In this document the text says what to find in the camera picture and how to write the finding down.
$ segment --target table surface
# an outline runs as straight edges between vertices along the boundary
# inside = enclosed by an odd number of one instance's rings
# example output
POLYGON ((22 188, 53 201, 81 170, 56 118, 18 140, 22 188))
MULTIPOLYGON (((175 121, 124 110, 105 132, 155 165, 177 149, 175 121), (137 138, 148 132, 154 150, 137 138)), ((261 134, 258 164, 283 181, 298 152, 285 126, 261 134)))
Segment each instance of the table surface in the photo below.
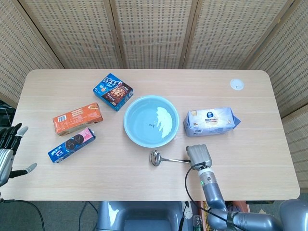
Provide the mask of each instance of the table surface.
MULTIPOLYGON (((157 148, 165 158, 186 159, 185 147, 206 144, 225 200, 286 200, 299 196, 299 186, 282 128, 269 76, 259 70, 35 70, 28 74, 14 124, 29 126, 13 170, 32 163, 28 175, 1 187, 5 199, 184 201, 189 165, 149 162, 152 149, 133 143, 123 127, 127 107, 144 95, 170 100, 180 116, 174 140, 157 148), (113 73, 134 89, 115 112, 92 89, 113 73), (245 86, 233 90, 230 81, 245 86), (55 134, 52 118, 97 102, 104 121, 91 125, 97 138, 64 161, 54 164, 47 152, 79 131, 55 134), (242 121, 226 134, 187 137, 182 125, 194 109, 229 106, 242 121)), ((188 178, 195 200, 204 200, 197 171, 188 178)))

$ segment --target wicker screen panel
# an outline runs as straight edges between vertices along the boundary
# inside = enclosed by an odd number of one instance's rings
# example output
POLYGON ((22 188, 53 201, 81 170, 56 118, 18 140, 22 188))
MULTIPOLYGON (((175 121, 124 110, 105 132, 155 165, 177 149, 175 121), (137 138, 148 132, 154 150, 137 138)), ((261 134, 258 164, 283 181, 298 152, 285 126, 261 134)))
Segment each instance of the wicker screen panel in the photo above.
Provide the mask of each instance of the wicker screen panel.
POLYGON ((116 0, 128 68, 177 69, 192 0, 116 0))
POLYGON ((308 189, 308 105, 282 119, 301 189, 308 189))
POLYGON ((204 0, 187 69, 238 69, 287 0, 204 0))
POLYGON ((251 69, 269 74, 282 117, 308 103, 308 0, 303 0, 251 69))
POLYGON ((12 1, 0 0, 0 98, 16 107, 34 69, 61 69, 12 1))
POLYGON ((68 69, 120 68, 103 0, 22 0, 68 69))

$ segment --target orange biscuit box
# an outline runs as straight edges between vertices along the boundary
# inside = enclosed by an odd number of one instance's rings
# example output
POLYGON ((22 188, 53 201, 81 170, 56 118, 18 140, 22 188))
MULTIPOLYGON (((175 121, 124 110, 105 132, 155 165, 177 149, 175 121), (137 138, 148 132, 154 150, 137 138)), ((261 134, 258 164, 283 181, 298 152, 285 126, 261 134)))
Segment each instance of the orange biscuit box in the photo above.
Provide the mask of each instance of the orange biscuit box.
POLYGON ((90 124, 103 121, 103 117, 98 104, 91 103, 74 111, 57 116, 52 120, 56 133, 63 136, 73 131, 85 128, 90 124))

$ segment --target metal spoon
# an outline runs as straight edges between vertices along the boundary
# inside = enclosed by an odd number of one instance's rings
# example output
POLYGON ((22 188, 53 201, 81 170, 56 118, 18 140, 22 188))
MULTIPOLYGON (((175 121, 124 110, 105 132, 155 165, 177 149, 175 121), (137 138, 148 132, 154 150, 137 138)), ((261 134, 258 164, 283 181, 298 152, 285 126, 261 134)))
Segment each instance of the metal spoon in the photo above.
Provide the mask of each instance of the metal spoon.
POLYGON ((190 163, 190 160, 177 160, 177 159, 165 159, 162 158, 160 153, 157 150, 151 151, 150 162, 154 166, 159 166, 162 161, 172 161, 172 162, 181 162, 181 163, 190 163))

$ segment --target snack box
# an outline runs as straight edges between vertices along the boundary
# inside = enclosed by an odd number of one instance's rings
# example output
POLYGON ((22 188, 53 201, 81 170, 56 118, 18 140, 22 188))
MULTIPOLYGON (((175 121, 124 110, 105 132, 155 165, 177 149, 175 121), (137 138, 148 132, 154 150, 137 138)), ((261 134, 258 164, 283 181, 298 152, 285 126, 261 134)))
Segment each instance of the snack box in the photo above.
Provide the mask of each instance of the snack box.
POLYGON ((85 128, 90 124, 103 121, 97 103, 91 103, 74 111, 67 112, 52 119, 54 129, 60 136, 85 128))
POLYGON ((94 94, 118 111, 134 94, 133 88, 113 74, 107 75, 94 89, 94 94))
POLYGON ((184 120, 187 136, 207 136, 225 133, 234 129, 241 121, 230 107, 189 111, 184 120))
POLYGON ((48 155, 51 161, 54 163, 59 163, 80 148, 95 140, 95 138, 96 137, 93 131, 89 128, 86 128, 69 140, 52 149, 50 152, 48 152, 48 155))

